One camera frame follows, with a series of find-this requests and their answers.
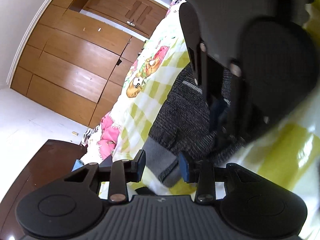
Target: gray ribbed surface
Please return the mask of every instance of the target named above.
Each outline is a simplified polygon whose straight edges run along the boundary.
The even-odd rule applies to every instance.
[[[212,207],[190,196],[135,196],[125,206],[110,208],[93,230],[74,240],[251,240],[228,228]],[[288,240],[298,240],[297,236]],[[25,240],[34,240],[27,236]]]

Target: bed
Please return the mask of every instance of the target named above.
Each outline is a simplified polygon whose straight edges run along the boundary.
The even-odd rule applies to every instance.
[[[177,75],[189,57],[179,22],[179,7],[185,0],[173,0],[166,18],[146,42],[141,55],[125,78],[122,93],[113,109],[90,135],[84,164],[133,159],[144,145],[149,130]],[[311,19],[306,29],[318,37],[315,19],[320,0],[309,8]],[[251,171],[299,195],[307,204],[308,217],[300,233],[303,239],[320,237],[320,87],[285,120],[263,138],[242,147],[228,162],[238,163]],[[139,183],[128,185],[130,192],[147,186],[158,195],[194,194],[195,187],[180,179],[166,187],[146,167]],[[100,189],[105,198],[108,183]],[[223,185],[217,196],[224,196]]]

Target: pink cloth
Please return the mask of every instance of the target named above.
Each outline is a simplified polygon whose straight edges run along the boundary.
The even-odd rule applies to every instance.
[[[111,119],[109,114],[110,112],[101,119],[100,124],[102,135],[100,138],[101,140],[97,142],[97,144],[100,145],[99,151],[103,160],[112,155],[120,134],[120,130],[117,128],[117,126],[112,126],[114,121]]]

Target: round black pad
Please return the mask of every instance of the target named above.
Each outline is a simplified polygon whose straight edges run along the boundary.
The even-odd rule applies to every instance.
[[[269,125],[292,111],[316,85],[319,64],[315,47],[294,23],[275,18],[252,21],[240,37],[239,52],[252,104],[268,117]],[[257,137],[263,132],[253,133]]]
[[[56,181],[25,196],[16,217],[37,238],[79,235],[95,224],[103,211],[100,198],[81,183]]]
[[[241,183],[220,205],[224,220],[257,239],[298,235],[307,208],[297,195],[271,182]]]

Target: metal rivet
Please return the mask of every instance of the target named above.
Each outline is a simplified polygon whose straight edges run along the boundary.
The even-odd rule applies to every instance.
[[[166,199],[164,197],[162,197],[162,198],[158,198],[157,201],[158,202],[164,202],[164,201],[166,201]]]
[[[122,202],[125,200],[125,195],[123,194],[113,194],[110,196],[112,202]]]
[[[210,194],[203,194],[198,197],[200,202],[210,202],[213,200],[213,196]]]
[[[264,120],[264,122],[265,122],[266,124],[268,124],[268,123],[269,123],[269,121],[270,121],[270,119],[269,119],[269,117],[268,117],[268,116],[263,117],[263,120]]]
[[[204,43],[200,43],[200,49],[201,49],[203,52],[207,52],[207,47],[205,46]]]
[[[241,77],[241,68],[235,64],[230,64],[230,72],[237,77]]]

